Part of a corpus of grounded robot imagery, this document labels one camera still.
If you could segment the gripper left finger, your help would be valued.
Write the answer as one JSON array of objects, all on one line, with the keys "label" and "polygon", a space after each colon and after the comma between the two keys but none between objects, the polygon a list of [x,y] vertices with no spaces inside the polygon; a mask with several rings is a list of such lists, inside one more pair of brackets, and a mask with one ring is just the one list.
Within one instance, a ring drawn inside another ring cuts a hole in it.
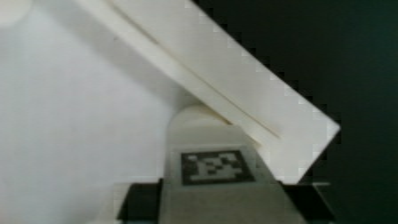
[{"label": "gripper left finger", "polygon": [[127,188],[117,213],[120,224],[158,224],[159,183],[134,183]]}]

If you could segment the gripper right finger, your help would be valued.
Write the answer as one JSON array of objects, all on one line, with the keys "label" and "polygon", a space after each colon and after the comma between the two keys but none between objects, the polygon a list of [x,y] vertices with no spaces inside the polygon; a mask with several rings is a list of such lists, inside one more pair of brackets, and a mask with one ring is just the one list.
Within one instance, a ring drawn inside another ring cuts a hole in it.
[{"label": "gripper right finger", "polygon": [[282,189],[307,224],[335,224],[335,214],[314,184],[282,184]]}]

